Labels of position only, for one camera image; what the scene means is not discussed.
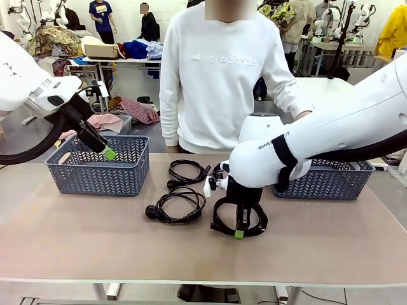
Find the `black strap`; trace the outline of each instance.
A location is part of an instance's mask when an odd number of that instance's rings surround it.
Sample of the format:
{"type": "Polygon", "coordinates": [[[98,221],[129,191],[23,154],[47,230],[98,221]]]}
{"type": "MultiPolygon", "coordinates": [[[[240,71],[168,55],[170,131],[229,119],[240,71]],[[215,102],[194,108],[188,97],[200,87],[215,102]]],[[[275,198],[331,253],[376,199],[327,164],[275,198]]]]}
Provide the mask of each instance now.
{"type": "Polygon", "coordinates": [[[290,151],[284,135],[272,140],[272,144],[277,157],[279,157],[280,161],[286,166],[280,170],[279,182],[275,185],[275,190],[279,193],[283,193],[288,190],[290,185],[290,175],[297,166],[298,160],[290,151]]]}

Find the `fabric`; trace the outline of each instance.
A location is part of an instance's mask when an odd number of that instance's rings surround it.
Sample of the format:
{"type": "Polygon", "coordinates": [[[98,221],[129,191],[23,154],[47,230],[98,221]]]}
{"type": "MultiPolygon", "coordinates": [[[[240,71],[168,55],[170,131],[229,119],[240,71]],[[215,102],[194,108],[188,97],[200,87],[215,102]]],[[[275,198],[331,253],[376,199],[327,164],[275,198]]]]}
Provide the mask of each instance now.
{"type": "Polygon", "coordinates": [[[164,46],[156,41],[150,41],[147,45],[147,58],[148,59],[157,59],[162,58],[164,46]]]}
{"type": "Polygon", "coordinates": [[[99,36],[101,38],[101,40],[103,41],[103,43],[106,44],[114,44],[114,36],[113,36],[113,32],[99,32],[99,36]]]}
{"type": "Polygon", "coordinates": [[[233,150],[254,110],[252,91],[261,76],[284,111],[295,117],[313,109],[289,72],[280,32],[269,19],[258,13],[233,24],[209,21],[205,3],[180,12],[165,36],[160,76],[166,144],[192,153],[233,150]]]}
{"type": "Polygon", "coordinates": [[[127,53],[131,58],[134,59],[145,59],[147,58],[147,47],[148,45],[141,43],[137,40],[133,40],[129,43],[124,43],[127,53]]]}
{"type": "Polygon", "coordinates": [[[67,57],[68,52],[61,44],[55,44],[52,48],[51,56],[54,57],[67,57]]]}
{"type": "MultiPolygon", "coordinates": [[[[78,14],[75,11],[65,8],[65,15],[68,19],[68,24],[65,25],[68,30],[77,31],[82,29],[83,26],[81,25],[78,14]]],[[[55,26],[59,26],[57,23],[58,18],[61,18],[59,12],[55,14],[55,21],[53,22],[55,26]]]]}
{"type": "Polygon", "coordinates": [[[407,6],[396,8],[383,29],[377,50],[383,56],[391,57],[395,49],[407,46],[407,6]]]}
{"type": "Polygon", "coordinates": [[[101,18],[102,23],[95,21],[96,31],[101,32],[111,32],[112,27],[110,26],[109,15],[112,14],[113,10],[107,1],[102,1],[98,3],[93,1],[89,4],[89,14],[92,14],[95,18],[101,18]]]}
{"type": "Polygon", "coordinates": [[[292,43],[282,43],[282,47],[284,49],[285,54],[290,54],[292,52],[297,52],[298,50],[298,43],[292,44],[292,43]]]}
{"type": "Polygon", "coordinates": [[[29,54],[31,56],[49,54],[56,44],[62,45],[68,57],[75,57],[78,53],[79,39],[72,31],[61,27],[45,26],[39,27],[34,38],[29,42],[29,54]]]}
{"type": "Polygon", "coordinates": [[[121,97],[120,105],[134,119],[143,124],[153,124],[160,121],[158,113],[154,110],[154,105],[142,104],[126,97],[121,97]]]}
{"type": "Polygon", "coordinates": [[[282,36],[283,42],[296,44],[301,40],[304,26],[308,20],[315,20],[315,8],[311,0],[290,0],[290,5],[293,7],[296,18],[290,22],[295,24],[282,36]]]}
{"type": "Polygon", "coordinates": [[[157,41],[160,38],[160,26],[155,20],[154,14],[149,12],[147,16],[143,16],[141,19],[141,35],[139,38],[143,38],[147,41],[157,41]]]}
{"type": "Polygon", "coordinates": [[[118,43],[117,47],[119,48],[119,55],[122,59],[129,59],[131,57],[123,43],[118,43]]]}
{"type": "Polygon", "coordinates": [[[295,11],[287,1],[281,2],[262,5],[258,11],[275,25],[286,25],[295,17],[295,11]]]}
{"type": "MultiPolygon", "coordinates": [[[[113,114],[93,115],[88,119],[88,122],[96,129],[108,127],[110,124],[113,124],[113,123],[119,122],[119,121],[122,121],[122,119],[118,118],[117,116],[114,116],[113,114]]],[[[69,130],[68,132],[64,132],[59,137],[59,140],[65,140],[66,138],[68,138],[74,134],[76,134],[76,132],[74,130],[69,130]]]]}

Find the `blue t-shirt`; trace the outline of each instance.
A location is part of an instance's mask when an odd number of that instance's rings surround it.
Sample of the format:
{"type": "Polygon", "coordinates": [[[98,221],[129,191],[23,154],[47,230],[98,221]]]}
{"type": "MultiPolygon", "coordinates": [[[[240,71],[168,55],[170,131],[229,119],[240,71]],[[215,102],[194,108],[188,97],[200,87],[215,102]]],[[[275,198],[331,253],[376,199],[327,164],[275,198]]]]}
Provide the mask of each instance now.
{"type": "Polygon", "coordinates": [[[110,32],[112,31],[112,27],[110,26],[109,22],[109,15],[112,14],[112,8],[110,4],[106,1],[102,3],[98,3],[97,1],[93,1],[89,4],[89,13],[92,14],[95,18],[101,18],[103,23],[100,24],[95,21],[96,31],[98,32],[110,32]]]}

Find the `black hose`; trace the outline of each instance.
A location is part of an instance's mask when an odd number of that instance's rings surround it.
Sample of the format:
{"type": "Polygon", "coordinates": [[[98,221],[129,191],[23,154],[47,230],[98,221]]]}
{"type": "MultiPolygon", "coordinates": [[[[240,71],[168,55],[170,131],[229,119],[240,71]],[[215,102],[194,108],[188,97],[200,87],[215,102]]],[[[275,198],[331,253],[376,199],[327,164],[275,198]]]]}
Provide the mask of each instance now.
{"type": "Polygon", "coordinates": [[[38,158],[49,150],[63,132],[65,125],[65,118],[62,115],[56,120],[56,124],[52,127],[50,133],[39,143],[37,146],[29,149],[28,151],[21,152],[19,154],[0,154],[1,165],[15,165],[31,161],[38,158]]]}

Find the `red checkered cloth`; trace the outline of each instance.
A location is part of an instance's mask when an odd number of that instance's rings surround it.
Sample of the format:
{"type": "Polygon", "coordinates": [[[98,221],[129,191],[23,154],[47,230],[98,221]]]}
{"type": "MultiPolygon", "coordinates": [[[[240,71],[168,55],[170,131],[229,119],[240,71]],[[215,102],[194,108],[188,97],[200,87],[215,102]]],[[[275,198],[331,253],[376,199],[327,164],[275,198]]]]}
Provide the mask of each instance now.
{"type": "Polygon", "coordinates": [[[160,121],[160,117],[149,104],[142,104],[136,100],[130,100],[126,97],[121,97],[120,105],[132,117],[143,124],[153,124],[160,121]]]}
{"type": "MultiPolygon", "coordinates": [[[[88,119],[88,123],[90,123],[94,128],[101,129],[105,124],[112,124],[115,122],[121,121],[121,118],[114,116],[113,114],[100,114],[98,116],[93,115],[88,119]]],[[[59,139],[65,140],[71,135],[74,135],[76,132],[74,130],[69,130],[68,132],[64,132],[59,139]]]]}

